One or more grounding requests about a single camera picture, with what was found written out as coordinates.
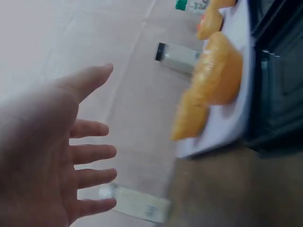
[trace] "white surface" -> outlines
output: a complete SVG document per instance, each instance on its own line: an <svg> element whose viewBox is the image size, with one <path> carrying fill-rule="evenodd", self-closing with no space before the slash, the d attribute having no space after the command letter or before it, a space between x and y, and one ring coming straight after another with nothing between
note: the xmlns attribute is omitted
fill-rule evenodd
<svg viewBox="0 0 303 227"><path fill-rule="evenodd" d="M169 139L190 79L154 60L159 42L201 50L199 16L175 0L0 0L0 101L86 66L112 62L108 82L80 105L79 118L107 123L109 136L72 144L114 144L118 154L81 168L116 168L120 185L164 197L175 160ZM97 199L98 188L78 191ZM73 227L151 227L114 211Z"/></svg>
<svg viewBox="0 0 303 227"><path fill-rule="evenodd" d="M177 157L187 157L229 144L243 134L250 111L252 43L247 0L227 8L222 32L243 55L239 95L231 105L212 106L207 125L199 138L178 142Z"/></svg>

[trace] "orange food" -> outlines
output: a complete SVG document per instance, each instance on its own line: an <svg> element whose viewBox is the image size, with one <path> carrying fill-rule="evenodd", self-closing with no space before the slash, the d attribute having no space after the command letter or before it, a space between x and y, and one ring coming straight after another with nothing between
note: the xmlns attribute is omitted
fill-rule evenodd
<svg viewBox="0 0 303 227"><path fill-rule="evenodd" d="M189 90L183 93L177 108L175 121L172 128L171 139L181 140L188 137L196 137L204 129L209 107L206 105L194 105L191 101Z"/></svg>
<svg viewBox="0 0 303 227"><path fill-rule="evenodd" d="M213 5L206 8L204 18L198 25L197 37L200 40L208 39L212 33L218 32L223 23L223 16L219 13L218 9Z"/></svg>
<svg viewBox="0 0 303 227"><path fill-rule="evenodd" d="M193 103L231 103L239 92L242 61L241 52L222 32L212 34L194 69L191 88Z"/></svg>
<svg viewBox="0 0 303 227"><path fill-rule="evenodd" d="M236 0L211 0L210 4L220 9L220 8L234 6L236 4Z"/></svg>

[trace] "countertop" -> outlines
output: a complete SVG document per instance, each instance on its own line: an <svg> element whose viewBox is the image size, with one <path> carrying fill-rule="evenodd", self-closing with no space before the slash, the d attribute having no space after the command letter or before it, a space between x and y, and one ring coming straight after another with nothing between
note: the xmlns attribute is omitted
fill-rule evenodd
<svg viewBox="0 0 303 227"><path fill-rule="evenodd" d="M240 145L178 159L164 227L303 226L303 153L260 158Z"/></svg>

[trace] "clear plastic bottle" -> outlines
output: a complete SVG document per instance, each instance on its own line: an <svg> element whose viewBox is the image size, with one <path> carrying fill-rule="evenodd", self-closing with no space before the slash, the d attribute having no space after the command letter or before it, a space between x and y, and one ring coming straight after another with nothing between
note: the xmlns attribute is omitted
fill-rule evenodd
<svg viewBox="0 0 303 227"><path fill-rule="evenodd" d="M159 43L155 60L169 68L192 74L200 53L177 44Z"/></svg>
<svg viewBox="0 0 303 227"><path fill-rule="evenodd" d="M209 3L210 0L177 0L176 9L202 15Z"/></svg>

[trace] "white plate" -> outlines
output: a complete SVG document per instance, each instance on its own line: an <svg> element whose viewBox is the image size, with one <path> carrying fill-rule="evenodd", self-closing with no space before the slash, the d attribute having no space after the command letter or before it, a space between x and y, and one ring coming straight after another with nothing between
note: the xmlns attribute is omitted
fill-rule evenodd
<svg viewBox="0 0 303 227"><path fill-rule="evenodd" d="M231 105L211 107L207 125L200 137L177 142L177 157L180 158L208 152L235 141L243 134L248 121L254 59L247 0L239 0L235 7L227 8L225 13L222 32L243 55L239 95Z"/></svg>

